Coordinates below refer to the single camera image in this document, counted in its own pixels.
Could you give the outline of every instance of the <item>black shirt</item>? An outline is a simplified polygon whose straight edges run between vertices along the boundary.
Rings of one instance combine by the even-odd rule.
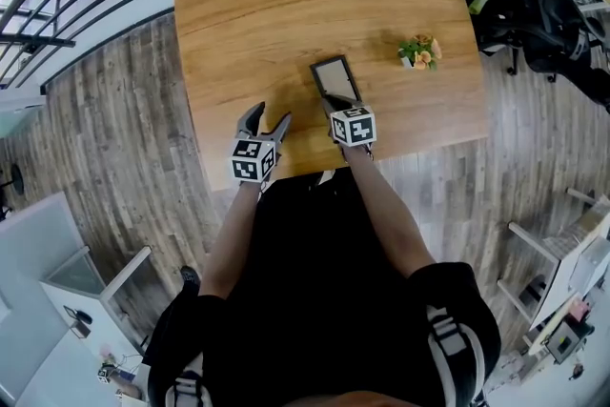
[[[273,407],[363,390],[444,405],[426,304],[447,307],[478,334],[491,358],[489,375],[498,326],[469,265],[400,275],[349,170],[315,188],[311,176],[276,182],[259,202],[246,269],[232,294],[196,301],[204,385],[214,407]]]

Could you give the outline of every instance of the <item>person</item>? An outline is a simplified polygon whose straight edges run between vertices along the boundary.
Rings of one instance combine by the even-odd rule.
[[[435,263],[368,152],[342,150],[349,167],[322,184],[239,187],[201,279],[182,270],[152,335],[152,406],[458,407],[479,394],[500,339],[472,268]]]

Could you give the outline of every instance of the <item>white desk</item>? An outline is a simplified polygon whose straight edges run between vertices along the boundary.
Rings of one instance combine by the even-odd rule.
[[[15,407],[118,407],[114,385],[97,379],[98,359],[70,331],[53,348]]]
[[[118,288],[151,253],[143,248],[119,275],[105,286],[85,247],[53,272],[41,285],[57,312],[71,326],[74,319],[64,306],[89,315],[92,324],[89,335],[82,343],[99,359],[114,356],[121,370],[133,371],[142,362],[142,351],[124,332],[120,319],[114,313],[109,300]]]

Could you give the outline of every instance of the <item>glass panel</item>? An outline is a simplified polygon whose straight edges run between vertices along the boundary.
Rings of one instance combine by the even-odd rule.
[[[16,34],[21,29],[21,26],[26,22],[27,19],[27,17],[24,17],[22,15],[13,16],[7,26],[4,28],[3,33]],[[43,22],[44,21],[38,19],[31,20],[21,33],[34,34],[42,27]]]
[[[6,8],[12,0],[0,0],[0,8]],[[36,9],[43,0],[25,0],[21,5],[22,10],[34,10]],[[55,10],[55,1],[51,0],[47,5],[41,9],[42,13],[53,14]]]
[[[7,137],[22,125],[27,124],[31,117],[39,110],[39,107],[28,107],[19,111],[0,112],[0,137]]]
[[[106,288],[86,255],[53,275],[49,282],[93,295],[101,294]]]

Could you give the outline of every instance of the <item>green bottle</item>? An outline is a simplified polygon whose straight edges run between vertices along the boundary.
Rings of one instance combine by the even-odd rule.
[[[468,6],[468,11],[472,14],[472,15],[479,15],[480,12],[483,10],[483,8],[485,7],[485,4],[487,4],[488,0],[473,0],[470,4],[470,6]]]

